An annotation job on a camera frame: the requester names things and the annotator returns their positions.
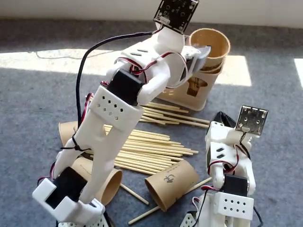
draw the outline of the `pile of wooden sticks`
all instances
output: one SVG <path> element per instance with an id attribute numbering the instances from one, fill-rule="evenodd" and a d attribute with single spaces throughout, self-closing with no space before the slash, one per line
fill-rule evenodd
<path id="1" fill-rule="evenodd" d="M 107 133 L 110 129 L 110 125 L 105 125 Z M 171 141 L 168 135 L 133 130 L 120 150 L 115 166 L 152 175 L 183 160 L 183 155 L 197 153 L 179 142 Z"/>
<path id="2" fill-rule="evenodd" d="M 144 114 L 141 117 L 141 122 L 153 122 L 161 125 L 165 124 L 189 124 L 202 128 L 208 128 L 209 121 L 186 116 L 180 113 L 188 113 L 188 110 L 183 110 L 176 106 L 148 103 L 143 106 Z"/>

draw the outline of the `circuit board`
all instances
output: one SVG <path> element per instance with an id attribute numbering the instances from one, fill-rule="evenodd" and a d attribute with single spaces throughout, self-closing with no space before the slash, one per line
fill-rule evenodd
<path id="1" fill-rule="evenodd" d="M 238 117 L 236 130 L 260 136 L 268 110 L 243 105 Z"/>
<path id="2" fill-rule="evenodd" d="M 199 0 L 162 0 L 154 21 L 184 34 Z"/>

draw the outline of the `brown paper cup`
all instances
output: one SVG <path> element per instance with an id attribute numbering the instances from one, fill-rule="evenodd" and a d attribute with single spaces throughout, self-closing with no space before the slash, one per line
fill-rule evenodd
<path id="1" fill-rule="evenodd" d="M 231 50 L 229 39 L 222 32 L 209 28 L 194 31 L 189 37 L 189 44 L 191 46 L 209 45 L 212 47 L 203 70 L 218 68 Z"/>
<path id="2" fill-rule="evenodd" d="M 89 181 L 91 178 L 91 170 L 93 162 L 86 158 L 80 157 L 76 159 L 71 166 L 78 174 L 80 174 L 85 180 Z M 122 171 L 113 169 L 103 186 L 95 195 L 95 198 L 99 200 L 103 205 L 109 204 L 109 202 L 116 195 L 120 183 L 122 180 Z"/>
<path id="3" fill-rule="evenodd" d="M 78 122 L 59 123 L 59 135 L 63 146 L 75 134 L 77 128 Z"/>
<path id="4" fill-rule="evenodd" d="M 199 176 L 185 160 L 145 179 L 145 184 L 162 211 L 167 211 L 197 181 Z"/>

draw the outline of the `white robot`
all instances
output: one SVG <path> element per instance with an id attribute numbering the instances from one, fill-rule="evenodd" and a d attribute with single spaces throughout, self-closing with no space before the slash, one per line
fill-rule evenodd
<path id="1" fill-rule="evenodd" d="M 248 196 L 256 189 L 250 141 L 262 134 L 267 114 L 268 110 L 242 106 L 237 123 L 210 123 L 205 137 L 206 166 L 213 186 L 202 186 L 205 193 L 196 198 L 196 217 L 188 212 L 181 227 L 250 227 L 255 207 Z"/>
<path id="2" fill-rule="evenodd" d="M 44 179 L 33 192 L 33 198 L 60 222 L 59 226 L 110 225 L 104 219 L 105 207 L 94 195 L 142 116 L 140 105 L 167 87 L 185 83 L 202 68 L 210 52 L 210 47 L 185 46 L 183 34 L 197 5 L 197 0 L 162 0 L 154 18 L 158 30 L 123 50 L 107 71 L 79 129 L 57 156 L 53 181 Z M 105 123 L 113 126 L 108 135 Z M 88 149 L 93 151 L 94 160 L 91 180 L 86 182 L 71 166 Z"/>

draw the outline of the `white wall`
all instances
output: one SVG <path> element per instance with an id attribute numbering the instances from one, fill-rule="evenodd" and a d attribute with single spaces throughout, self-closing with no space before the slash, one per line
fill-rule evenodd
<path id="1" fill-rule="evenodd" d="M 160 0 L 1 0 L 0 17 L 152 20 Z M 194 22 L 303 28 L 303 0 L 200 0 Z"/>

